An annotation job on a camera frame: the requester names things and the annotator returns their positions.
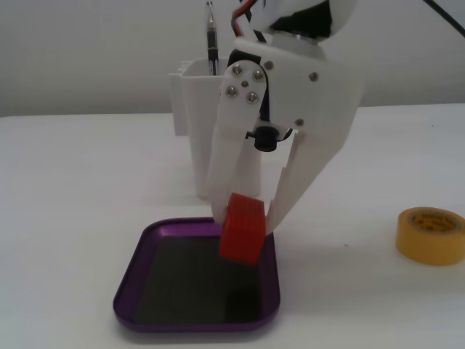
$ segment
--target black pen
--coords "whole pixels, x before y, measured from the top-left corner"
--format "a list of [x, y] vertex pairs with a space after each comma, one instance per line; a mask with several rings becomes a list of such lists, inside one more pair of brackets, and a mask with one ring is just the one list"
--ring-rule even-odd
[[213, 17], [213, 4], [207, 1], [206, 42], [209, 54], [210, 75], [218, 75], [217, 24]]

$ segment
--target white pen holder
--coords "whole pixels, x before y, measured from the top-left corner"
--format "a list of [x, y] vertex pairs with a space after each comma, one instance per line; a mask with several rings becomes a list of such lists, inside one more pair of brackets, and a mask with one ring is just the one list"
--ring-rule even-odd
[[[176, 136], [189, 136], [195, 188], [201, 197], [206, 197], [211, 139], [226, 67], [227, 59], [220, 59], [221, 75], [210, 76], [207, 59], [199, 59], [182, 62], [178, 73], [169, 74], [174, 131]], [[252, 197], [260, 194], [260, 161], [261, 154], [255, 149], [254, 140], [244, 140], [231, 183], [233, 192]]]

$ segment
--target red block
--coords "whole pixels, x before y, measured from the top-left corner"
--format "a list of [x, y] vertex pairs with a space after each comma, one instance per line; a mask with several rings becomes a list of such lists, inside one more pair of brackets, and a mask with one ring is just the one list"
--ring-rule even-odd
[[256, 264], [265, 235], [263, 201], [233, 193], [227, 206], [219, 254], [229, 260]]

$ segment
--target yellow masking tape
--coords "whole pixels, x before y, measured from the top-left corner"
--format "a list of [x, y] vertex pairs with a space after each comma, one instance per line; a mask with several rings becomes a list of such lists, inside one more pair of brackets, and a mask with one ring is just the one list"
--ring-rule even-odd
[[465, 257], [465, 220], [458, 214], [416, 207], [399, 215], [395, 245], [417, 262], [450, 265]]

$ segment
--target white table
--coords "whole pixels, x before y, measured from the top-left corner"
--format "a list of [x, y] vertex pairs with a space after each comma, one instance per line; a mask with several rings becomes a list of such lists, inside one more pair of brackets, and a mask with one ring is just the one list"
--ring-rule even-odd
[[[394, 247], [404, 209], [465, 215], [465, 105], [359, 110], [275, 232], [278, 316], [245, 334], [132, 334], [113, 315], [143, 228], [209, 214], [173, 134], [169, 114], [0, 119], [1, 348], [465, 346], [465, 263], [429, 267]], [[289, 145], [264, 154], [267, 201]]]

